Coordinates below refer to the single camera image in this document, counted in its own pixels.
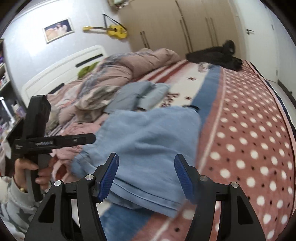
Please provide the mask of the grey star sleeve forearm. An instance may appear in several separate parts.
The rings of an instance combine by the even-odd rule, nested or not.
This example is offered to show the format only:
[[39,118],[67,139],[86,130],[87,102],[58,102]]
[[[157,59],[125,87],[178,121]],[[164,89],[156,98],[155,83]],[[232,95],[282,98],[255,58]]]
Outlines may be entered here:
[[13,178],[1,177],[1,219],[16,240],[25,239],[39,205],[17,187]]

